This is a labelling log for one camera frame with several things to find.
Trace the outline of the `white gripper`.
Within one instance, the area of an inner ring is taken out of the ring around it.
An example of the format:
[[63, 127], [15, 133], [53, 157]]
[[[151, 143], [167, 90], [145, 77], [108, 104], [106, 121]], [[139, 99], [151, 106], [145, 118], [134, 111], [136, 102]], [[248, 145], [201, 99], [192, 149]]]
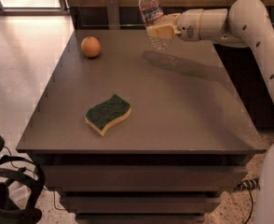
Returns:
[[184, 13], [172, 13], [164, 15], [158, 25], [146, 28], [150, 37], [171, 40], [177, 35], [185, 42], [199, 41], [199, 26], [202, 9], [189, 9]]

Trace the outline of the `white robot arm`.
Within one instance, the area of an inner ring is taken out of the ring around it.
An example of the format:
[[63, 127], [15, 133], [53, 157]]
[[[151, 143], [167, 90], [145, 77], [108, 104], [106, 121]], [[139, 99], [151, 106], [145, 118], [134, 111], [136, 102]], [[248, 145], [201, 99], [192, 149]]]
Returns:
[[[255, 57], [274, 104], [274, 29], [260, 0], [237, 0], [229, 9], [200, 8], [173, 13], [146, 31], [149, 36], [160, 39], [178, 36], [186, 42], [244, 43]], [[262, 164], [253, 224], [274, 224], [274, 144]]]

